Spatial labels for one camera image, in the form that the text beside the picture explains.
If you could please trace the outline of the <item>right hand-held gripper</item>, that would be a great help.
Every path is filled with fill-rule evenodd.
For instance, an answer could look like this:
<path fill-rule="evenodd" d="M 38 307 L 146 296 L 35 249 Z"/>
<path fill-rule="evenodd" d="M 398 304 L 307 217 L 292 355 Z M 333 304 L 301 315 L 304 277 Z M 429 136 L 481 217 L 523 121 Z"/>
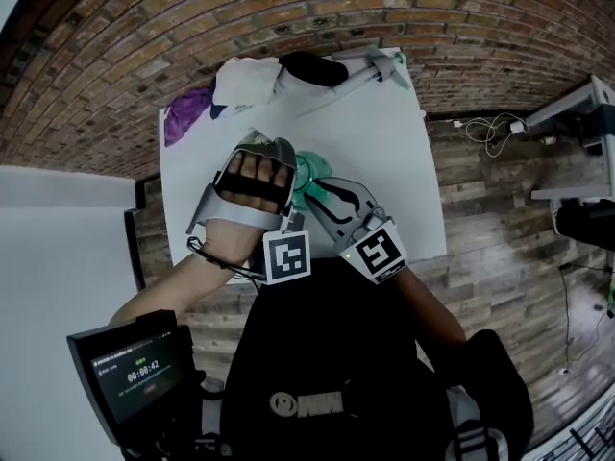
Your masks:
<path fill-rule="evenodd" d="M 306 205 L 339 256 L 375 284 L 407 266 L 406 249 L 393 219 L 377 206 L 366 186 L 338 177 L 318 178 L 316 184 L 329 193 L 327 200 L 306 194 Z"/>

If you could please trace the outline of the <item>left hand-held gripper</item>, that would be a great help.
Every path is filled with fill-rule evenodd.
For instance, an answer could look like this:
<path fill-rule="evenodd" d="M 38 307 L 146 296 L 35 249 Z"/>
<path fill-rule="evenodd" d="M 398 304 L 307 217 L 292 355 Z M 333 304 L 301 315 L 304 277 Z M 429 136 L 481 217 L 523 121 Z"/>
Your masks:
<path fill-rule="evenodd" d="M 259 180 L 227 175 L 228 164 L 237 153 L 271 158 L 274 166 L 280 164 L 286 166 L 289 171 L 287 187 L 279 188 Z M 296 154 L 291 144 L 281 137 L 270 141 L 270 138 L 259 130 L 251 129 L 234 148 L 203 192 L 186 230 L 186 246 L 207 262 L 222 269 L 229 269 L 252 282 L 259 281 L 273 285 L 309 276 L 311 274 L 309 235 L 303 229 L 304 216 L 292 203 L 296 174 Z M 241 192 L 242 188 L 253 196 L 277 200 L 280 211 L 278 213 L 260 211 L 249 206 L 230 203 L 218 195 L 218 189 Z M 196 226 L 203 227 L 214 220 L 224 220 L 263 232 L 261 248 L 257 250 L 256 258 L 249 259 L 248 268 L 225 262 L 203 250 L 203 243 L 193 231 Z"/>

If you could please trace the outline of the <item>person's left hand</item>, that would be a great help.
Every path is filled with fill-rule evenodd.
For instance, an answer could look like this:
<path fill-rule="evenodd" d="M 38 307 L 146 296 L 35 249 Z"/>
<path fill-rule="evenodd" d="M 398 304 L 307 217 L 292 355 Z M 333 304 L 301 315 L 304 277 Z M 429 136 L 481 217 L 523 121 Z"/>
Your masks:
<path fill-rule="evenodd" d="M 250 153 L 237 153 L 228 164 L 226 174 L 238 175 L 247 179 L 259 180 L 260 182 L 275 185 L 279 188 L 286 188 L 289 171 L 284 165 L 274 166 L 271 158 L 257 157 Z M 218 195 L 230 203 L 249 206 L 260 211 L 271 213 L 278 213 L 280 211 L 277 200 L 253 196 L 248 194 L 244 188 L 242 188 L 241 192 L 218 189 Z"/>

